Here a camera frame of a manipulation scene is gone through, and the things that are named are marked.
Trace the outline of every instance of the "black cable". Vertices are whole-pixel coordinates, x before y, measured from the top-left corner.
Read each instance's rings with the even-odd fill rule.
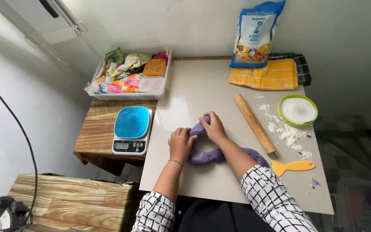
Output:
[[[22,133],[24,134],[25,139],[27,140],[28,146],[30,147],[31,158],[32,158],[32,162],[34,163],[34,169],[35,169],[35,190],[34,190],[34,198],[33,198],[33,200],[32,200],[32,204],[31,204],[31,207],[30,207],[30,212],[28,213],[28,216],[27,216],[27,218],[25,219],[25,223],[27,223],[29,217],[31,216],[32,209],[34,208],[35,198],[37,197],[37,185],[38,185],[37,164],[36,164],[36,162],[35,162],[34,152],[32,151],[32,147],[31,147],[30,140],[28,139],[28,136],[27,136],[27,134],[25,133],[24,128],[22,127],[21,123],[19,122],[17,116],[15,116],[15,114],[12,112],[11,108],[7,105],[7,103],[5,103],[5,101],[3,100],[3,98],[1,97],[1,95],[0,95],[0,100],[4,103],[5,107],[6,107],[6,108],[8,109],[8,111],[12,114],[12,116],[13,116],[14,119],[15,119],[15,121],[17,121],[19,127],[21,128]]]

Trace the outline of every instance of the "rolling pin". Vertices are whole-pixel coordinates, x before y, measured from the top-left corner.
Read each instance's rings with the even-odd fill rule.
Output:
[[[265,133],[263,127],[258,122],[257,118],[255,117],[254,113],[251,111],[249,105],[244,100],[243,96],[241,94],[236,95],[234,97],[234,101],[236,102],[241,113],[243,113],[244,118],[249,123],[251,129],[253,130],[255,136],[257,137],[258,141],[263,147],[265,153],[267,154],[274,153],[274,155],[278,158],[279,156],[276,153],[277,149],[274,147],[270,138]]]

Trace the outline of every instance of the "bracelet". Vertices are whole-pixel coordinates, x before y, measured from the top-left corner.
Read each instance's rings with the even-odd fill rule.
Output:
[[[177,163],[181,164],[182,166],[184,166],[184,164],[180,163],[180,161],[178,161],[176,159],[169,159],[168,161],[174,161],[174,162],[177,162]]]

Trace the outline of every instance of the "hand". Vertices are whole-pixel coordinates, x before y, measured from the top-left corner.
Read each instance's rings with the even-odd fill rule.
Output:
[[[176,159],[182,164],[185,164],[190,155],[191,145],[193,145],[194,140],[197,139],[197,135],[194,135],[187,140],[187,133],[190,129],[191,128],[177,128],[176,131],[171,133],[171,138],[168,139],[170,159]]]
[[[210,140],[212,140],[215,144],[218,144],[220,140],[227,138],[223,123],[213,111],[206,112],[203,115],[209,115],[211,118],[211,123],[208,124],[203,117],[199,117],[200,123],[203,125],[204,129],[206,129]]]

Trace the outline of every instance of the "bogasari flour bag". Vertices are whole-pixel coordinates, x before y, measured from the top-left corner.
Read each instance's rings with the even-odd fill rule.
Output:
[[[266,2],[241,10],[232,68],[262,68],[267,64],[277,18],[286,1]]]

